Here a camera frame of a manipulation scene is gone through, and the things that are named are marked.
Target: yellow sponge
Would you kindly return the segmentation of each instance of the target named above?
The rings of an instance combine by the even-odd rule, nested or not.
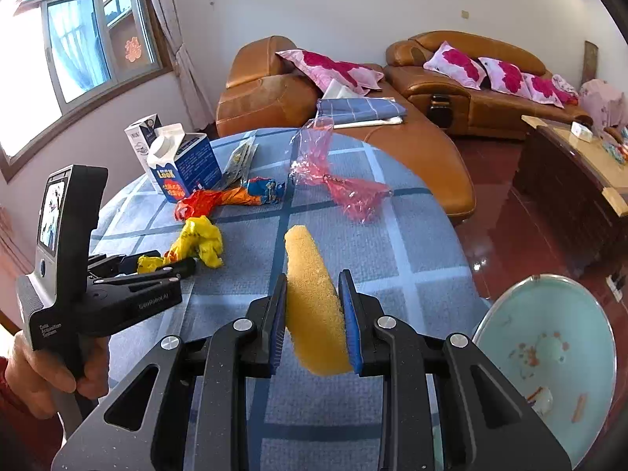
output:
[[[334,284],[305,226],[286,232],[288,298],[286,327],[301,365],[317,376],[352,370],[345,321]]]

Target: table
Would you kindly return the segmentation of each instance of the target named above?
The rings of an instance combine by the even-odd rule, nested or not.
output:
[[[628,167],[598,138],[587,143],[566,124],[522,118],[531,130],[513,186],[538,202],[563,242],[571,273],[579,277],[588,265],[626,249]]]
[[[212,142],[221,168],[248,135]],[[293,135],[294,129],[258,130],[251,173],[287,179],[288,159],[296,157]],[[244,316],[248,303],[268,295],[277,275],[285,271],[284,234],[297,224],[308,227],[334,281],[349,268],[359,292],[377,296],[386,313],[408,321],[418,332],[441,338],[454,331],[473,333],[487,305],[475,290],[447,216],[425,183],[379,149],[343,135],[334,135],[330,162],[338,175],[386,182],[394,189],[377,220],[354,223],[334,205],[324,186],[290,183],[281,204],[219,208],[211,219],[224,239],[224,267],[200,264],[197,274],[182,282],[183,303],[112,337],[111,385],[163,336],[175,333],[193,340]],[[173,209],[153,192],[145,176],[140,177],[101,210],[91,252],[165,251],[182,226],[174,220]],[[286,335],[277,375],[247,383],[251,470],[376,469],[381,378],[313,376],[297,363]],[[192,425],[199,394],[197,387]]]

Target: crumpled yellow plastic bag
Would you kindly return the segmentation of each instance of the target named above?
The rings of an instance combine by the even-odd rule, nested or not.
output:
[[[137,272],[152,272],[162,265],[177,262],[187,257],[199,257],[207,267],[223,265],[218,256],[222,253],[222,235],[217,226],[206,216],[188,218],[181,229],[181,234],[163,257],[145,257],[137,259]]]

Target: candy wrapper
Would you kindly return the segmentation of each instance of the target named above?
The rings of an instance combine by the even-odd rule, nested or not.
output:
[[[183,198],[175,206],[175,220],[208,216],[217,205],[263,205],[277,203],[283,198],[286,183],[275,179],[255,177],[241,188],[223,192],[198,190]]]
[[[152,272],[162,265],[171,264],[187,257],[199,257],[207,267],[221,267],[222,236],[205,216],[189,218],[181,234],[163,257],[147,257],[137,259],[137,272]]]
[[[393,192],[386,184],[331,173],[327,156],[333,129],[334,121],[327,117],[310,120],[301,128],[293,139],[298,140],[299,154],[290,166],[290,177],[297,186],[324,184],[344,214],[365,223],[373,219],[382,199]]]

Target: device screen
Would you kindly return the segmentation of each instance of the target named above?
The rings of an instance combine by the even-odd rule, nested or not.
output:
[[[65,180],[48,185],[42,208],[42,224],[40,225],[40,242],[52,253],[57,246],[57,233],[64,201]]]

